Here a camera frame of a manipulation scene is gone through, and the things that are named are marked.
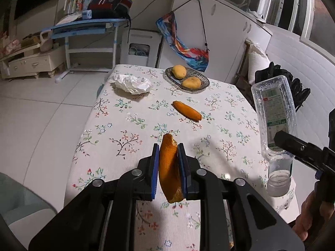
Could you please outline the person's right hand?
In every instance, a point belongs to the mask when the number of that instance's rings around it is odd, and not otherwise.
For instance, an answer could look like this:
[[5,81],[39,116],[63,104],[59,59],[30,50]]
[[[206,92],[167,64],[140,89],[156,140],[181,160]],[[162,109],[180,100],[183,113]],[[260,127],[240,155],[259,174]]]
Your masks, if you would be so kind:
[[[308,230],[313,225],[312,207],[316,204],[315,193],[312,191],[302,204],[301,214],[296,218],[293,231],[298,237],[305,241],[308,237]],[[324,218],[325,222],[328,221],[334,213],[334,204],[322,202],[320,206],[320,215]]]

